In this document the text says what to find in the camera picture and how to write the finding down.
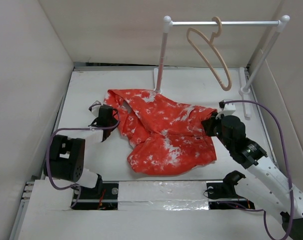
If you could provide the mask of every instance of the clothes hanger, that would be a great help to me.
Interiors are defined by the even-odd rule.
[[[207,66],[210,68],[212,74],[215,76],[215,78],[217,79],[219,85],[221,86],[221,88],[224,91],[229,91],[232,87],[232,80],[231,80],[231,76],[230,76],[230,72],[228,70],[228,67],[222,57],[222,55],[220,54],[220,52],[217,50],[217,48],[214,46],[213,42],[215,38],[218,38],[221,34],[222,34],[222,21],[219,19],[219,17],[214,16],[212,18],[212,21],[215,21],[218,25],[218,31],[217,32],[212,32],[210,39],[208,39],[201,31],[190,27],[187,30],[186,36],[187,36],[187,41],[189,42],[189,44],[196,50],[196,52],[199,54],[199,56],[204,60],[204,62],[207,64]],[[211,49],[213,50],[213,52],[216,54],[216,56],[218,57],[223,69],[225,70],[227,79],[228,79],[228,85],[225,86],[220,78],[220,76],[218,75],[218,73],[216,72],[216,70],[213,68],[213,66],[211,65],[211,63],[207,60],[207,58],[204,56],[204,54],[202,53],[202,51],[194,44],[194,42],[190,39],[190,32],[194,32],[196,34],[198,34],[202,39],[204,39],[206,41],[206,43],[211,47]]]

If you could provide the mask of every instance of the garment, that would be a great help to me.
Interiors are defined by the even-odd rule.
[[[213,141],[201,125],[216,109],[144,89],[111,89],[104,102],[119,112],[118,129],[134,148],[127,161],[136,173],[178,175],[216,160]]]

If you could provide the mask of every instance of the horizontal metal rod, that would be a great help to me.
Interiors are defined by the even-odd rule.
[[[191,26],[191,25],[205,25],[217,26],[215,21],[172,21],[172,26]],[[222,21],[222,25],[226,26],[257,26],[257,27],[273,27],[280,24],[279,21]]]

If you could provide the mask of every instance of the white rack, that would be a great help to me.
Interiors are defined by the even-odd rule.
[[[286,24],[290,21],[290,17],[288,15],[284,15],[277,21],[222,21],[221,24],[224,26],[252,26],[252,27],[277,27],[275,33],[269,40],[269,43],[264,50],[263,55],[258,61],[258,64],[252,74],[249,77],[249,80],[246,82],[246,79],[242,79],[239,88],[239,94],[243,100],[250,100],[249,94],[251,92],[250,86],[255,79],[258,71],[260,70],[261,66],[263,65],[265,59],[267,58],[268,54],[270,53],[272,47],[274,46],[277,38],[279,37],[280,33],[284,30]],[[162,41],[161,41],[161,49],[160,49],[160,57],[159,57],[159,65],[158,69],[154,71],[154,78],[157,76],[157,83],[155,87],[155,91],[157,93],[161,92],[161,84],[162,84],[162,77],[164,71],[164,58],[167,46],[167,38],[168,33],[171,27],[177,26],[217,26],[215,21],[172,21],[170,16],[165,16],[163,18],[163,34],[162,34]],[[251,118],[252,113],[249,105],[243,103],[243,112],[246,118]]]

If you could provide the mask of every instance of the red tie-dye cloth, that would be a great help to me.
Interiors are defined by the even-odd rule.
[[[104,102],[119,112],[118,129],[134,148],[127,161],[136,173],[178,175],[216,160],[213,141],[201,124],[216,109],[143,89],[111,89]]]

